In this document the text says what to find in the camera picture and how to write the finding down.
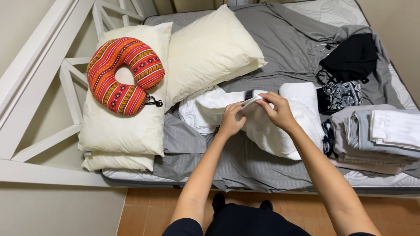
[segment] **pillow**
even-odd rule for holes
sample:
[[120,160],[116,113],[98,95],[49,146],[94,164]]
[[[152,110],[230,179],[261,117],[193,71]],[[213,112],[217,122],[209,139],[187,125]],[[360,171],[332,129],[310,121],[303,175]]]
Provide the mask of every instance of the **pillow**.
[[165,111],[198,90],[266,64],[255,40],[223,5],[172,34]]
[[92,171],[104,168],[153,171],[154,155],[130,155],[111,152],[87,152],[82,167]]
[[[156,26],[129,26],[100,34],[99,48],[106,41],[132,37],[149,45],[159,56],[163,67],[168,67],[168,45],[172,23]],[[115,78],[124,84],[134,84],[129,67],[117,70]],[[166,96],[167,75],[147,92],[156,100]],[[151,154],[163,156],[164,107],[144,106],[135,115],[121,116],[98,103],[90,91],[87,92],[83,109],[83,123],[79,134],[78,148],[82,151]]]
[[[130,66],[137,86],[115,80],[115,71],[123,64]],[[148,99],[145,90],[156,86],[164,75],[163,65],[153,49],[129,37],[105,42],[87,66],[87,80],[95,99],[119,115],[136,114]]]

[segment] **neck pillow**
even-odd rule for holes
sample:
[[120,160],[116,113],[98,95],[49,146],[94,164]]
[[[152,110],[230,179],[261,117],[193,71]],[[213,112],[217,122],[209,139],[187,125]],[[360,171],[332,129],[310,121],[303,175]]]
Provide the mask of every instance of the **neck pillow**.
[[[137,86],[115,80],[117,67],[124,63],[131,67]],[[160,100],[146,102],[155,98],[145,90],[156,86],[164,75],[165,70],[156,53],[142,41],[128,37],[106,42],[96,51],[87,67],[93,97],[119,115],[134,115],[145,104],[161,107]]]

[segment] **white bed frame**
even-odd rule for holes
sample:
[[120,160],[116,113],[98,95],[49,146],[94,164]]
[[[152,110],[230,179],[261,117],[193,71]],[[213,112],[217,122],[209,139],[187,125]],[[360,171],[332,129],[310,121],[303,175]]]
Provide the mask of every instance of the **white bed frame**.
[[[65,58],[65,55],[91,9],[98,37],[105,26],[116,29],[104,8],[121,14],[124,26],[129,26],[129,18],[143,21],[139,3],[136,0],[127,1],[132,2],[136,13],[126,10],[126,0],[119,0],[119,6],[102,0],[56,0],[22,47],[0,79],[0,181],[110,187],[97,173],[25,161],[80,131],[83,116],[73,79],[85,87],[88,87],[88,83],[86,76],[73,65],[87,64],[91,58]],[[58,69],[73,125],[15,153]],[[286,193],[302,194],[293,191]],[[420,194],[359,195],[420,198]]]

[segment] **black and white patterned cloth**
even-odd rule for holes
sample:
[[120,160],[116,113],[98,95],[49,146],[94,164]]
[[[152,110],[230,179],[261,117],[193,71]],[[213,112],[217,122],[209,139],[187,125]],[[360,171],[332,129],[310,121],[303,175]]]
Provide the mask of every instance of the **black and white patterned cloth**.
[[356,81],[327,84],[317,89],[317,97],[320,113],[334,113],[363,101],[360,84]]
[[324,130],[324,139],[322,140],[324,144],[324,154],[327,157],[339,157],[337,153],[334,152],[334,131],[331,125],[331,120],[322,123],[322,129]]

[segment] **mattress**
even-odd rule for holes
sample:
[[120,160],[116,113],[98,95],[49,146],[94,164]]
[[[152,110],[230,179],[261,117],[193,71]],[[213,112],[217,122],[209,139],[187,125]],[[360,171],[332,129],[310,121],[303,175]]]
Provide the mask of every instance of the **mattress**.
[[[304,1],[297,3],[284,4],[287,8],[294,10],[300,14],[321,21],[333,26],[342,26],[349,24],[368,25],[366,18],[361,12],[357,2],[354,0],[317,0],[317,1]],[[208,14],[211,11],[200,11],[191,13],[178,13],[165,16],[149,17],[145,20],[144,24],[154,25],[158,23],[174,21],[173,28],[181,28],[186,24]],[[400,77],[393,65],[389,65],[392,75],[392,87],[397,92],[398,99],[406,109],[417,109],[410,94],[400,80]],[[130,186],[130,187],[173,187],[184,185],[187,178],[181,181],[174,181],[167,178],[160,178],[150,173],[141,172],[139,170],[102,170],[104,179],[111,184]],[[344,175],[349,183],[355,187],[363,190],[363,188],[376,187],[398,187],[413,188],[420,187],[420,179],[417,179],[407,174],[401,173],[397,176],[386,178],[369,178],[358,171],[351,171]],[[401,191],[394,192],[394,194],[401,194]]]

